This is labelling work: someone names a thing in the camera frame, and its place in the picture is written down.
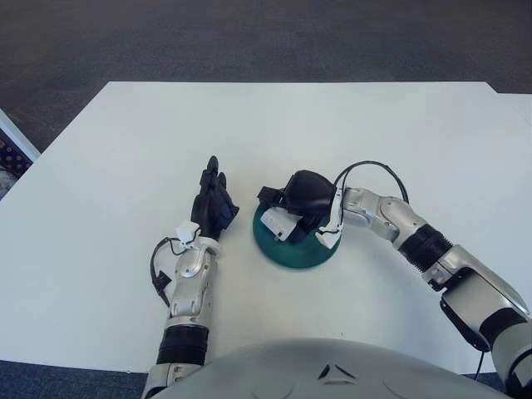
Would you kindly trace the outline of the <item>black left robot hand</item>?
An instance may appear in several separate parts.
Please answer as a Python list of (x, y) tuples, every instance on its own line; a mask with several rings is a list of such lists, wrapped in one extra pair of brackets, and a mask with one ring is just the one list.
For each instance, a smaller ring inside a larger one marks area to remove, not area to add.
[(200, 191), (195, 196), (191, 211), (191, 221), (200, 229), (200, 236), (219, 240), (239, 212), (227, 191), (227, 180), (223, 172), (219, 172), (219, 161), (212, 155), (203, 170)]

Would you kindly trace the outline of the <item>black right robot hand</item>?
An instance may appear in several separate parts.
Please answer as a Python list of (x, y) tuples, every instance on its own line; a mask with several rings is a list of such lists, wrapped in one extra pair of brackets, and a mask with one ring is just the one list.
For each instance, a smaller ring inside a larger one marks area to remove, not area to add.
[(276, 240), (296, 244), (329, 216), (335, 191), (320, 174), (299, 170), (283, 188), (264, 186), (259, 191), (259, 221)]

